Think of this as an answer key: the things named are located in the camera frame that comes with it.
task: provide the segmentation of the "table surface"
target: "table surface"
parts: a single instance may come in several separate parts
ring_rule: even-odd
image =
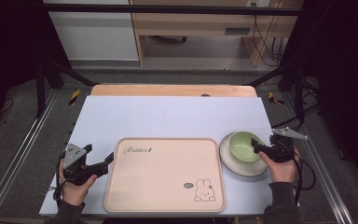
[[[202,94],[212,97],[193,97]],[[83,105],[70,143],[80,147],[92,144],[87,164],[94,164],[103,161],[115,150],[117,142],[126,137],[208,137],[219,145],[226,135],[236,131],[248,131],[265,143],[269,141],[269,120],[261,99],[256,97],[252,87],[97,85]],[[108,175],[104,175],[89,190],[83,214],[101,217],[237,217],[262,214],[271,203],[269,170],[259,176],[246,177],[234,174],[224,163],[221,165],[227,203],[220,212],[111,213],[103,206],[108,182]],[[39,213],[45,216],[57,213],[52,192],[46,196]]]

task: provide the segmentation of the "white table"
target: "white table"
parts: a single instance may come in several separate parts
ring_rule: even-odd
[[[92,144],[87,164],[101,162],[125,137],[202,137],[217,144],[229,133],[247,131],[266,144],[272,135],[257,97],[88,96],[70,143]],[[84,215],[101,217],[238,217],[262,214],[271,203],[269,171],[256,177],[232,173],[222,163],[226,207],[218,213],[110,213],[103,206],[108,175],[89,190]],[[48,193],[41,215],[53,216],[57,205]]]

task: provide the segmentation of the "wooden cabinet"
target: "wooden cabinet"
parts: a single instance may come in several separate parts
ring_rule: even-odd
[[[168,6],[221,6],[246,7],[248,0],[131,0],[134,5],[168,5]],[[269,7],[301,7],[303,0],[269,0]],[[250,55],[253,66],[260,63],[260,54],[265,50],[264,39],[270,37],[289,37],[296,23],[296,17],[255,16],[253,15],[204,15],[204,14],[163,14],[134,13],[132,14],[141,64],[145,54],[145,39],[148,35],[236,35]]]

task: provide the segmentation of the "green bowl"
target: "green bowl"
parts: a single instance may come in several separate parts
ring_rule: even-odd
[[[254,153],[251,140],[254,138],[259,144],[264,143],[253,133],[236,132],[229,137],[229,150],[241,161],[254,162],[260,160],[258,154]]]

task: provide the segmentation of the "sleeve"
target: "sleeve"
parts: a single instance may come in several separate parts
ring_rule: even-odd
[[[293,183],[275,182],[269,187],[272,190],[272,205],[264,210],[263,223],[304,223],[304,212],[295,204]]]
[[[54,218],[45,221],[45,224],[77,224],[85,204],[74,206],[62,201],[58,213]]]

